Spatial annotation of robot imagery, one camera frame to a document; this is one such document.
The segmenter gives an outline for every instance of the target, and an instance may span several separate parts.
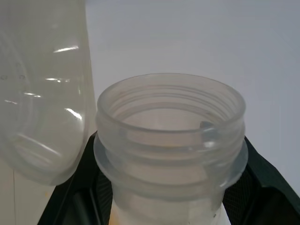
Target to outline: translucent plastic container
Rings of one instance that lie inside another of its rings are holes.
[[[0,1],[0,155],[57,185],[75,171],[95,104],[83,0]]]
[[[142,75],[106,89],[94,152],[119,224],[218,224],[224,191],[248,159],[245,108],[233,88],[194,75]]]

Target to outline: white background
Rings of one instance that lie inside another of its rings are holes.
[[[95,96],[148,73],[237,89],[246,135],[300,194],[299,0],[88,0]]]

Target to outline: frosted plastic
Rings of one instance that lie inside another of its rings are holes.
[[[83,0],[0,0],[0,154],[49,185],[75,171],[95,111]]]
[[[200,76],[142,75],[106,89],[97,109],[94,153],[120,225],[218,224],[248,159],[237,91]]]

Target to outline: clear plastic bottle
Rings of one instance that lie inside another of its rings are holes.
[[[0,155],[31,180],[66,181],[96,111],[83,0],[0,1]]]
[[[106,89],[97,109],[94,152],[120,225],[217,224],[248,159],[237,91],[200,76],[142,75]]]

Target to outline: black holder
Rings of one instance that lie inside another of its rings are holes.
[[[74,175],[55,188],[38,225],[108,225],[113,192],[95,161],[95,135],[90,137]],[[247,167],[223,199],[231,224],[300,225],[300,198],[245,140]]]

